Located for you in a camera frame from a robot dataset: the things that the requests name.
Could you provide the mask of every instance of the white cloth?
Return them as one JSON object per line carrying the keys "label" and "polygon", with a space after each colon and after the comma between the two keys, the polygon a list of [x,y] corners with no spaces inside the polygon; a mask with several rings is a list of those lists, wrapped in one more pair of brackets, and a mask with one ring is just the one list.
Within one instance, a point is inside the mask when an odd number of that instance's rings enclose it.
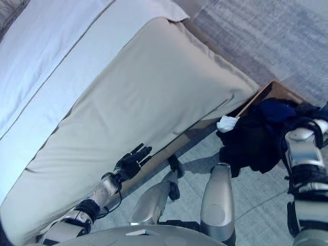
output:
{"label": "white cloth", "polygon": [[[51,3],[50,7],[44,6],[42,4],[43,2],[45,5]],[[29,95],[29,100],[23,99],[26,97],[17,100],[20,95],[26,94],[23,93],[24,90],[18,90],[20,91],[19,95],[10,93],[12,97],[15,98],[14,104],[22,105],[18,107],[18,111],[15,110],[15,112],[20,113],[19,118],[17,118],[17,115],[11,118],[14,119],[14,123],[12,122],[13,120],[11,120],[10,123],[8,123],[9,125],[5,126],[5,129],[10,126],[9,130],[0,140],[0,204],[3,202],[5,196],[19,178],[24,168],[45,143],[59,122],[72,108],[76,100],[140,28],[151,19],[159,16],[174,21],[180,21],[188,17],[185,12],[171,0],[117,0],[95,21],[87,33],[67,54],[65,59],[60,62],[60,58],[56,56],[58,59],[55,61],[53,57],[45,71],[42,69],[44,67],[43,64],[34,66],[32,63],[38,63],[40,59],[40,57],[35,57],[33,55],[33,52],[36,52],[38,50],[37,48],[40,48],[40,46],[35,47],[32,43],[33,40],[36,40],[35,36],[40,40],[44,40],[44,46],[41,46],[44,52],[48,52],[48,49],[60,49],[65,44],[64,37],[68,38],[67,35],[60,35],[60,31],[66,30],[64,28],[66,25],[73,25],[70,23],[71,19],[73,19],[73,22],[79,22],[82,16],[79,15],[79,18],[73,18],[70,17],[71,13],[69,11],[62,12],[61,9],[69,8],[73,11],[75,5],[83,5],[84,7],[79,8],[81,8],[81,13],[85,11],[87,16],[86,19],[90,23],[93,21],[93,18],[87,13],[89,12],[89,7],[93,5],[88,4],[88,2],[89,0],[83,2],[79,1],[77,4],[77,2],[73,0],[56,0],[50,2],[32,0],[21,16],[18,17],[16,20],[17,22],[12,25],[3,43],[1,43],[3,52],[7,47],[21,50],[22,53],[22,55],[17,55],[15,59],[9,57],[14,60],[6,58],[5,62],[1,61],[1,71],[5,70],[2,66],[8,63],[6,67],[11,66],[11,74],[15,74],[17,70],[18,74],[22,73],[29,78],[28,80],[20,80],[23,76],[1,76],[0,83],[2,83],[2,85],[0,88],[5,85],[5,90],[0,93],[0,98],[2,100],[0,102],[1,110],[7,112],[4,108],[10,104],[9,101],[11,97],[5,93],[6,91],[14,91],[10,84],[13,84],[13,86],[17,88],[24,88],[26,89],[25,92],[32,93],[32,95]],[[108,1],[105,0],[93,0],[92,2],[94,8],[99,11],[106,6],[104,3],[108,3]],[[57,16],[52,11],[57,11],[58,15],[63,14],[65,16],[65,21],[61,21],[60,25],[55,25],[54,23],[57,22],[58,19],[55,19],[55,22],[48,20],[48,18]],[[33,32],[28,28],[31,22],[30,18],[33,19],[33,15],[35,15],[38,20],[36,24],[33,24],[34,28],[38,27],[37,24],[44,27],[42,24],[43,22],[49,22],[54,26],[50,25],[47,26],[49,29],[39,29],[39,32]],[[82,26],[85,28],[87,25],[87,22],[85,22]],[[24,40],[28,40],[29,45],[21,47],[22,44],[18,43],[18,41],[14,42],[16,45],[12,47],[5,45],[8,44],[9,40],[15,40],[14,37],[9,38],[13,35],[12,32],[16,32],[15,37],[17,40],[23,40],[20,35],[24,34]],[[60,39],[60,42],[56,43],[55,46],[50,43],[48,47],[46,41],[55,38],[52,32],[63,39]],[[23,63],[19,62],[20,58],[24,59]],[[46,56],[43,59],[47,61],[50,58]],[[58,68],[51,71],[51,68],[54,68],[58,63],[60,63]],[[8,101],[3,100],[2,96],[5,96]]]}
{"label": "white cloth", "polygon": [[216,123],[216,127],[222,133],[228,132],[228,131],[231,131],[232,129],[234,129],[238,120],[239,120],[239,117],[234,118],[234,117],[224,115],[224,116],[222,116],[220,121]]}

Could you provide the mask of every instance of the carpet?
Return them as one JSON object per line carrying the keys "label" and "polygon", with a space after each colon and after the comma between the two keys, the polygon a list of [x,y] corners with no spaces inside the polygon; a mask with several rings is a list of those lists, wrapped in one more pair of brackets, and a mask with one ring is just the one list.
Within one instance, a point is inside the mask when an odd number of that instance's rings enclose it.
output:
{"label": "carpet", "polygon": [[193,22],[259,85],[278,80],[314,104],[327,102],[321,15],[294,0],[209,0]]}

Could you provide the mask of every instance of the black joint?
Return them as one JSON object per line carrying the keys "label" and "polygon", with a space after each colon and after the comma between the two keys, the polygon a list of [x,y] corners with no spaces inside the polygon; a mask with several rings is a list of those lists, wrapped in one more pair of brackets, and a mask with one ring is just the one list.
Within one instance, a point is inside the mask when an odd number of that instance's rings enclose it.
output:
{"label": "black joint", "polygon": [[227,246],[235,246],[236,245],[236,230],[234,230],[234,232],[231,234],[231,236],[226,241],[223,241],[222,243],[224,243]]}
{"label": "black joint", "polygon": [[99,215],[100,207],[94,200],[86,199],[80,202],[74,210],[85,212],[94,223]]}
{"label": "black joint", "polygon": [[181,162],[178,160],[176,155],[171,155],[168,158],[168,162],[170,164],[171,170],[172,171],[177,171],[178,172],[178,178],[182,178],[184,176],[184,169],[182,168]]}
{"label": "black joint", "polygon": [[179,186],[175,182],[170,182],[169,197],[172,201],[175,201],[180,198]]}
{"label": "black joint", "polygon": [[296,235],[299,233],[299,227],[295,211],[295,202],[289,202],[287,204],[287,225],[289,233],[293,237],[296,237]]}

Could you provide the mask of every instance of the bed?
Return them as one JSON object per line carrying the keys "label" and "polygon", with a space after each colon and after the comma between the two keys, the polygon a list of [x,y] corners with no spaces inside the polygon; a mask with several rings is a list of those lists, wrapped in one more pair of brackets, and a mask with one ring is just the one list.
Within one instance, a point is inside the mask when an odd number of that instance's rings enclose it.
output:
{"label": "bed", "polygon": [[[153,158],[123,191],[186,144],[188,129],[206,127],[258,89],[204,44],[173,2],[95,2],[106,4],[62,59],[50,62],[52,69],[39,76],[27,103],[16,102],[18,116],[2,127],[0,219],[15,245],[87,197],[103,173],[139,143],[153,147]],[[36,3],[30,2],[23,17]],[[131,25],[134,31],[125,29]],[[117,53],[109,44],[117,45]]]}

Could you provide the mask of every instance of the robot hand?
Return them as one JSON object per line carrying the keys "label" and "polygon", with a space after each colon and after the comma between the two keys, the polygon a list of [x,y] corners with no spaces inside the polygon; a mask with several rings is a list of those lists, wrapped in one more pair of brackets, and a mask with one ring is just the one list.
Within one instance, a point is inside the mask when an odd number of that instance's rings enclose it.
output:
{"label": "robot hand", "polygon": [[151,156],[148,155],[152,147],[143,146],[144,144],[141,143],[131,153],[123,156],[115,165],[114,174],[119,175],[123,181],[133,178],[140,171],[141,167],[151,159]]}

